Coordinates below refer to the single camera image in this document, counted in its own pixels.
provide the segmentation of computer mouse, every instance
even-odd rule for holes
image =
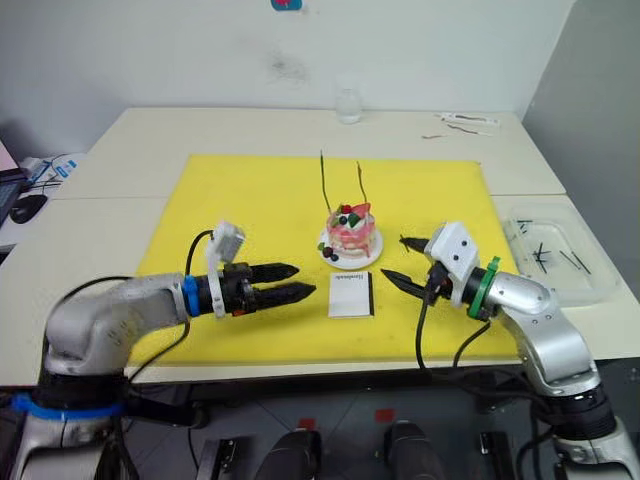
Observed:
[[[16,223],[27,223],[42,206],[47,203],[46,195],[29,195],[16,200],[9,211],[9,217]]]

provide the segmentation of transparent container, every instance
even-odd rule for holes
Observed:
[[[509,216],[503,228],[518,270],[555,289],[560,306],[601,302],[620,284],[617,269],[572,208],[522,205]]]
[[[362,99],[354,87],[339,88],[336,93],[336,115],[345,125],[360,121],[362,117]]]

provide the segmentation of plastic tray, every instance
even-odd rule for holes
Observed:
[[[587,225],[566,205],[514,207],[503,227],[520,273],[554,289],[560,306],[601,302],[620,283]]]

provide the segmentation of laptop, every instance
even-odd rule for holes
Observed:
[[[0,225],[20,195],[27,178],[0,142]]]

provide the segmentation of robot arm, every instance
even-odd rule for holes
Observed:
[[[439,228],[430,240],[403,239],[433,262],[424,289],[488,320],[499,312],[513,335],[535,392],[549,406],[550,423],[566,478],[640,480],[640,464],[622,422],[614,417],[595,362],[580,332],[566,319],[555,293],[528,278],[497,272],[494,259],[479,267],[478,249],[461,223]],[[424,289],[384,271],[401,290],[422,298]]]
[[[243,241],[241,230],[222,223],[207,248],[207,275],[133,278],[58,304],[47,320],[38,386],[13,398],[13,407],[27,415],[9,478],[93,478],[110,451],[112,417],[127,414],[124,368],[143,335],[188,328],[189,317],[206,313],[221,318],[295,303],[315,290],[300,282],[256,288],[298,269],[232,263]]]

